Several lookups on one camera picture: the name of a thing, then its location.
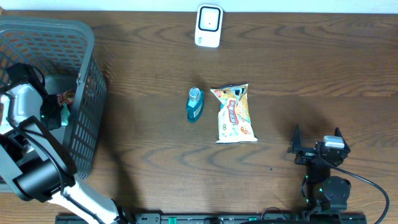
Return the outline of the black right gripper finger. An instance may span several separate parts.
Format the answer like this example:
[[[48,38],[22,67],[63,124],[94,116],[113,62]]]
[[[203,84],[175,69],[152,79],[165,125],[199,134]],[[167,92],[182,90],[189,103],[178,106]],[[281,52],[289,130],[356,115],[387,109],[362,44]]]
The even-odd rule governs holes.
[[[302,150],[299,125],[296,125],[293,138],[287,148],[287,153],[297,154]]]
[[[339,143],[342,143],[341,148],[342,148],[344,151],[346,151],[347,153],[350,153],[350,152],[351,152],[351,149],[350,149],[350,147],[348,146],[348,144],[346,143],[346,141],[344,140],[344,138],[343,138],[343,136],[342,136],[342,133],[341,133],[341,131],[340,131],[339,128],[335,128],[334,137],[337,137],[337,138],[338,138],[338,142],[339,142]]]

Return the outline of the yellow snack chips bag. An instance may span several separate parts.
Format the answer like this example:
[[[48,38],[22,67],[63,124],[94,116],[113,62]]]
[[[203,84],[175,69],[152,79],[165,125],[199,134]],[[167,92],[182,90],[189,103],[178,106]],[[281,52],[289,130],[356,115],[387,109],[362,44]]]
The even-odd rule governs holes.
[[[248,86],[245,83],[210,90],[220,101],[217,144],[258,142],[249,114]]]

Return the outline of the teal mouthwash bottle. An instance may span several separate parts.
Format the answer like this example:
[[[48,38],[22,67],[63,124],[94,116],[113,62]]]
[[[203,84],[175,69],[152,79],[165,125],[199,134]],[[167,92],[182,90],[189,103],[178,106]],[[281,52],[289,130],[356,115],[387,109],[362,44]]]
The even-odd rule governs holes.
[[[205,93],[197,87],[193,87],[188,92],[186,105],[187,119],[189,122],[196,122],[203,112]]]

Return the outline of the light blue wet wipes pack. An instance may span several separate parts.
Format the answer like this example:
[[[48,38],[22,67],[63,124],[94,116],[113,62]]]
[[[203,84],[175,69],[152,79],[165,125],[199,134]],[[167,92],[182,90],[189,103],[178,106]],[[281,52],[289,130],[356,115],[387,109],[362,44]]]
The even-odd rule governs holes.
[[[62,105],[63,108],[60,112],[61,115],[61,126],[68,126],[69,124],[69,117],[70,117],[70,111],[68,109],[68,105],[67,104],[63,104]]]

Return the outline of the red chocolate bar wrapper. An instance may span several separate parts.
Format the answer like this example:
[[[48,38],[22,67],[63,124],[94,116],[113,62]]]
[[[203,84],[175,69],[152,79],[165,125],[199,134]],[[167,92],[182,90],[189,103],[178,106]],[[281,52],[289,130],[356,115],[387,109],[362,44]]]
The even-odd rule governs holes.
[[[59,105],[72,105],[75,100],[76,90],[67,90],[57,95],[57,101]]]

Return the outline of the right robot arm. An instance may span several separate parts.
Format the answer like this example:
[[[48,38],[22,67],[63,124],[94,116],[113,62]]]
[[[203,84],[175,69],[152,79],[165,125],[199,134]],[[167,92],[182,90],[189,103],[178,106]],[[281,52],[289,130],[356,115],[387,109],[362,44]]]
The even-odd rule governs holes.
[[[295,154],[295,164],[306,167],[302,194],[307,198],[310,210],[341,212],[347,209],[351,183],[331,175],[331,170],[342,164],[351,152],[338,128],[334,135],[325,136],[313,147],[305,147],[300,128],[296,127],[287,152]]]

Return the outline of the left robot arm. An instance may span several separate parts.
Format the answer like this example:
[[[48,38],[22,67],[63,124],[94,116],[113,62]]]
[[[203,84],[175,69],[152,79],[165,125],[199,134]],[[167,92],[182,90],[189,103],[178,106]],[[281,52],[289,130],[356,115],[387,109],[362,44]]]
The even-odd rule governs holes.
[[[70,153],[52,135],[68,119],[58,95],[45,89],[44,74],[16,63],[1,88],[1,178],[22,200],[60,205],[87,223],[132,223],[116,202],[100,195],[77,174]]]

